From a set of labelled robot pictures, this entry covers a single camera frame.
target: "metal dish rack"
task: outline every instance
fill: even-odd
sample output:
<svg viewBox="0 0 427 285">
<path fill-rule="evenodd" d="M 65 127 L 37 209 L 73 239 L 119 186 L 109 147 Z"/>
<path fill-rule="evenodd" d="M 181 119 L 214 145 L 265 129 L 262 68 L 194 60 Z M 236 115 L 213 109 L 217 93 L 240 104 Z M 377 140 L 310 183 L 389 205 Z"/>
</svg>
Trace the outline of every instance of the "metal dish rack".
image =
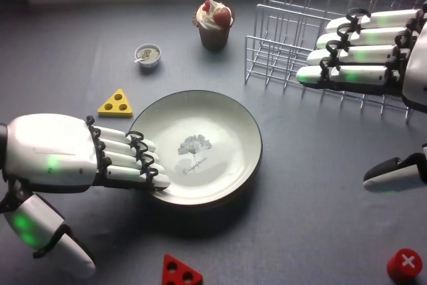
<svg viewBox="0 0 427 285">
<path fill-rule="evenodd" d="M 361 7 L 369 11 L 387 11 L 421 8 L 425 0 L 264 0 L 256 7 L 254 35 L 245 38 L 245 83 L 251 75 L 262 77 L 267 87 L 271 81 L 307 87 L 296 81 L 299 68 L 307 65 L 308 54 L 316 48 L 316 40 L 324 33 L 324 27 L 332 19 L 343 17 L 349 8 Z M 366 103 L 380 107 L 381 115 L 386 108 L 405 112 L 409 121 L 412 110 L 402 100 L 389 96 L 369 96 L 357 93 L 321 91 L 345 99 L 360 102 L 360 112 Z"/>
</svg>

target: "robotic hand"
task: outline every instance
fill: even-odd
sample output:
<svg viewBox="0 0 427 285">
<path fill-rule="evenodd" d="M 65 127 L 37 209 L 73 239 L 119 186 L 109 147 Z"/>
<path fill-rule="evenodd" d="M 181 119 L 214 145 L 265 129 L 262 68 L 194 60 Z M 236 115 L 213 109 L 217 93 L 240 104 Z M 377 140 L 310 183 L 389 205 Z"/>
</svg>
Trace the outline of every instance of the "robotic hand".
<svg viewBox="0 0 427 285">
<path fill-rule="evenodd" d="M 423 9 L 369 13 L 350 9 L 332 20 L 296 79 L 307 87 L 402 97 L 427 113 L 427 2 Z M 424 153 L 393 158 L 369 170 L 364 187 L 403 190 L 427 184 Z"/>
<path fill-rule="evenodd" d="M 91 186 L 163 190 L 170 185 L 154 144 L 136 131 L 123 133 L 55 114 L 25 115 L 0 123 L 0 170 L 8 192 L 0 213 L 35 252 L 77 277 L 95 272 L 93 256 L 36 192 L 79 193 Z"/>
</svg>

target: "white x symbol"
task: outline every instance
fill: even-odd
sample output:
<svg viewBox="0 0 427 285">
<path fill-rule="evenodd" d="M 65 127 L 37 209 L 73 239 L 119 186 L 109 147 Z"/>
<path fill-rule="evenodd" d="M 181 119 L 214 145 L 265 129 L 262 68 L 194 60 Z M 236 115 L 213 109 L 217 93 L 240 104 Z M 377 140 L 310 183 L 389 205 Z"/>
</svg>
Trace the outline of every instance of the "white x symbol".
<svg viewBox="0 0 427 285">
<path fill-rule="evenodd" d="M 405 261 L 402 263 L 402 265 L 403 265 L 403 266 L 406 266 L 406 265 L 408 265 L 408 264 L 409 264 L 412 268 L 415 268 L 415 265 L 412 263 L 412 261 L 415 259 L 415 257 L 414 257 L 414 256 L 411 256 L 411 257 L 407 258 L 405 254 L 402 254 L 402 257 L 403 257 L 403 259 L 405 260 Z"/>
</svg>

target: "red cylinder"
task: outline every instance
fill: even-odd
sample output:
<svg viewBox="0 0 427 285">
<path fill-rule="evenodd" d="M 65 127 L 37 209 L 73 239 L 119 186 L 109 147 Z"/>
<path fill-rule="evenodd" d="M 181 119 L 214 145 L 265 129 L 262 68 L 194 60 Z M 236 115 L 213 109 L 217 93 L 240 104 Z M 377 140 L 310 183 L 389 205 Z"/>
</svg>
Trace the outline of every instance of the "red cylinder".
<svg viewBox="0 0 427 285">
<path fill-rule="evenodd" d="M 387 263 L 387 273 L 397 284 L 410 282 L 421 270 L 421 257 L 409 248 L 399 250 Z"/>
</svg>

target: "red triangular block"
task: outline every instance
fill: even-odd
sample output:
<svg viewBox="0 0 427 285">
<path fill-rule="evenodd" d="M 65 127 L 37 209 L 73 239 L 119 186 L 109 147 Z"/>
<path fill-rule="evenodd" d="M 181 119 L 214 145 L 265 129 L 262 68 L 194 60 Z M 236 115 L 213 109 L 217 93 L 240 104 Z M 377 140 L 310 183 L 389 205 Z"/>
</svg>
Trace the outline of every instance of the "red triangular block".
<svg viewBox="0 0 427 285">
<path fill-rule="evenodd" d="M 161 285 L 200 285 L 203 276 L 176 258 L 165 255 Z"/>
</svg>

